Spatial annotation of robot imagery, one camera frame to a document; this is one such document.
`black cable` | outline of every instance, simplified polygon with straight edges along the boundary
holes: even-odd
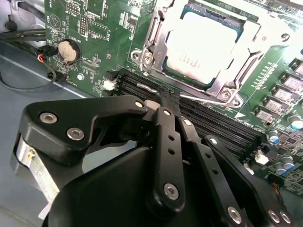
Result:
[[[47,84],[45,84],[45,85],[42,85],[42,86],[39,86],[39,87],[33,87],[33,88],[18,88],[18,87],[14,87],[14,86],[12,86],[12,85],[7,84],[7,83],[3,80],[2,75],[1,75],[1,71],[0,71],[0,83],[1,83],[4,87],[6,87],[6,88],[8,88],[8,89],[10,89],[10,90],[13,90],[13,91],[29,92],[29,91],[38,91],[38,90],[44,89],[44,88],[50,86],[51,84],[53,84],[53,83],[56,81],[56,79],[57,79],[57,73],[56,73],[56,71],[55,71],[49,64],[47,64],[46,62],[42,62],[42,63],[43,63],[43,64],[52,72],[52,74],[53,74],[52,80],[49,81],[49,82],[48,82]]]
[[[0,33],[0,39],[18,38],[23,36],[45,35],[45,29],[30,29],[15,32]]]
[[[45,40],[46,40],[45,35],[31,35],[31,36],[3,39],[3,41],[5,42],[45,41]]]
[[[36,18],[45,23],[45,15],[27,2],[18,2],[18,7],[35,15]]]

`screw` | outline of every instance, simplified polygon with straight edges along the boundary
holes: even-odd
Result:
[[[214,144],[217,145],[217,141],[214,138],[210,138],[210,141]]]
[[[58,120],[55,114],[48,112],[40,114],[39,118],[45,124],[54,124]]]
[[[136,104],[136,106],[137,106],[137,107],[140,107],[140,108],[142,108],[142,107],[143,107],[143,104],[142,104],[142,103],[140,103],[140,102],[138,102],[138,101],[136,101],[136,102],[135,102],[135,104]]]
[[[188,126],[191,126],[191,122],[188,119],[185,119],[184,123],[187,124]]]
[[[272,210],[268,210],[268,214],[269,214],[270,218],[273,219],[274,222],[280,223],[280,219],[279,219],[279,217],[276,215],[275,212],[273,212]]]
[[[70,128],[66,132],[68,138],[71,140],[79,141],[84,138],[84,133],[81,129],[78,128]]]
[[[134,60],[138,60],[139,59],[139,55],[137,53],[133,53],[132,57]]]
[[[152,63],[152,60],[153,60],[153,56],[151,53],[148,52],[144,55],[143,63],[146,65],[149,65]]]
[[[179,197],[178,189],[171,183],[164,185],[164,193],[171,199],[176,200]]]
[[[170,116],[170,112],[168,112],[167,110],[163,111],[167,116]]]
[[[223,100],[228,100],[230,99],[230,97],[232,96],[231,92],[229,89],[224,89],[221,93],[220,93],[220,97]]]
[[[227,211],[229,216],[235,223],[240,224],[242,222],[240,213],[234,207],[228,207]]]
[[[84,80],[84,75],[82,74],[82,73],[79,73],[78,75],[77,75],[77,78],[78,78],[78,80]]]
[[[288,41],[288,40],[289,40],[289,37],[290,37],[290,35],[287,34],[287,33],[282,34],[282,35],[281,35],[282,42]]]
[[[281,214],[284,221],[286,221],[288,224],[292,223],[290,221],[289,217],[283,211],[280,211],[280,214]]]

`capacitor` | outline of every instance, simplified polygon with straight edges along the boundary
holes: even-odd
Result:
[[[301,129],[303,128],[303,121],[299,115],[293,114],[287,118],[287,121],[290,123],[292,129]]]
[[[276,174],[283,175],[286,172],[286,169],[283,168],[282,162],[277,162],[275,164]]]
[[[279,142],[279,137],[278,137],[278,131],[277,130],[270,130],[268,132],[269,136],[269,141],[272,143],[278,143]]]
[[[291,156],[285,156],[282,158],[283,168],[286,170],[290,170],[294,168],[294,160]]]

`white connector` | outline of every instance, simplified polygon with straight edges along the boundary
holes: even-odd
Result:
[[[257,154],[255,155],[255,160],[257,163],[265,165],[269,162],[268,157],[266,157],[261,150],[258,150]]]
[[[104,80],[103,82],[103,88],[106,90],[106,91],[112,91],[115,89],[115,85],[116,85],[116,81],[113,80],[113,81],[110,81],[110,80]]]

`green circuit board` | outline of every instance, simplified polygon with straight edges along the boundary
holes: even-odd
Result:
[[[303,12],[281,4],[275,0],[248,0],[263,8],[279,14],[294,31],[303,24]],[[255,18],[244,11],[239,11],[218,0],[208,0],[229,11]],[[143,75],[138,66],[130,58],[130,52],[141,49],[149,28],[155,0],[46,0],[45,14],[47,43],[58,46],[63,39],[74,40],[81,49],[81,59],[72,65],[65,65],[56,55],[49,58],[50,64],[67,75],[67,82],[73,84],[93,96],[101,97],[104,75],[108,70],[126,68]],[[240,90],[244,105],[239,109],[209,105],[224,115],[241,122],[255,130],[267,133],[276,129],[284,139],[277,143],[277,149],[286,152],[270,158],[271,165],[258,166],[256,175],[266,178],[275,172],[275,163],[285,155],[294,159],[295,169],[284,175],[285,187],[291,192],[303,196],[303,131],[293,130],[287,122],[290,113],[303,116],[301,107],[303,97],[288,103],[285,111],[271,122],[265,123],[255,115],[255,110],[264,99],[272,94],[276,85],[281,84],[281,75],[294,73],[290,64],[294,59],[303,60],[300,48],[293,46],[272,46],[265,57],[253,71]]]

